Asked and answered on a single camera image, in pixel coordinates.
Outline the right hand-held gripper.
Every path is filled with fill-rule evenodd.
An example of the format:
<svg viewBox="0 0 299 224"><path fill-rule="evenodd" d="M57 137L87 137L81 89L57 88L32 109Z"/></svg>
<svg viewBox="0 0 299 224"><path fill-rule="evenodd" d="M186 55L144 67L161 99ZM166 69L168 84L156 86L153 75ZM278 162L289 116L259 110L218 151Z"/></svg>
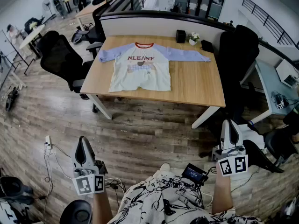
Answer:
<svg viewBox="0 0 299 224"><path fill-rule="evenodd" d="M221 128L221 149L214 147L212 160L217 161L222 176L231 176L248 171L248 155L242 146L243 138L239 126L226 119Z"/></svg>

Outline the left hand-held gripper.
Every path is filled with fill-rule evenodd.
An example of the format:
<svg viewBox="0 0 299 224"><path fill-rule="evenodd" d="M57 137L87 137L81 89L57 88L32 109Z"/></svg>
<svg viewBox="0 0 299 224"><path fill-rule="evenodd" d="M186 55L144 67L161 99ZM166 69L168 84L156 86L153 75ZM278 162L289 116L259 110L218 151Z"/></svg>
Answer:
<svg viewBox="0 0 299 224"><path fill-rule="evenodd" d="M74 149L74 169L72 178L78 195L98 194L105 191L105 174L108 173L103 161L95 160L89 140L80 136Z"/></svg>

